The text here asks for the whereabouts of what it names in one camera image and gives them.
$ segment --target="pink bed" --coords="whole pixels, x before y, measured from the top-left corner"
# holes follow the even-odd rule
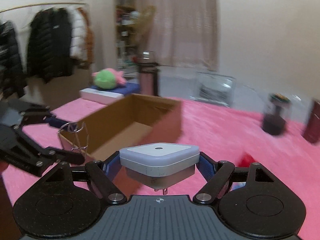
[[[99,103],[77,99],[54,112],[59,118],[77,121],[104,107]],[[199,145],[200,150],[214,160],[228,160],[238,163],[244,153],[249,153],[293,190],[305,203],[307,217],[299,236],[306,239],[320,239],[319,193],[320,193],[320,145],[313,146],[301,134],[300,123],[291,122],[284,136],[273,137],[260,128],[261,114],[183,101],[183,134],[178,143]],[[45,124],[30,125],[25,132],[41,146],[60,147],[57,130]],[[3,179],[11,203],[37,181],[37,177],[13,166],[3,173]],[[115,179],[116,185],[129,194],[156,195],[144,186],[126,179],[123,174]],[[169,188],[169,195],[189,194],[191,197],[205,184],[196,174]]]

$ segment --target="clothes rack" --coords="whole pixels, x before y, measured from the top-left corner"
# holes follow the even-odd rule
[[[26,8],[26,7],[33,7],[33,6],[41,6],[41,5],[64,5],[64,4],[79,4],[79,5],[88,5],[87,3],[81,3],[81,2],[52,2],[52,3],[35,3],[35,4],[28,4],[28,5],[21,5],[21,6],[16,6],[13,8],[9,9],[4,9],[1,10],[0,13],[6,12],[6,11],[11,11],[15,9],[20,9],[20,8]]]

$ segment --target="cardboard box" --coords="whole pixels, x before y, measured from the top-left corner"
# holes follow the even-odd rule
[[[121,148],[156,143],[174,143],[181,134],[181,102],[177,100],[132,94],[83,118],[89,134],[88,155],[106,160]],[[86,133],[79,132],[81,146]],[[61,142],[71,149],[74,135],[62,131]]]

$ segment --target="glass jar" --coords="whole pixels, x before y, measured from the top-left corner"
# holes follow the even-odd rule
[[[271,94],[264,110],[262,129],[271,135],[282,134],[290,114],[291,101],[281,94]]]

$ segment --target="brown jacket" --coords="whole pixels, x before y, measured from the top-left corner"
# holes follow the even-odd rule
[[[85,49],[87,50],[88,63],[91,64],[93,62],[93,31],[90,28],[89,17],[86,11],[83,8],[78,8],[79,12],[84,17],[87,24],[87,36],[85,38]]]

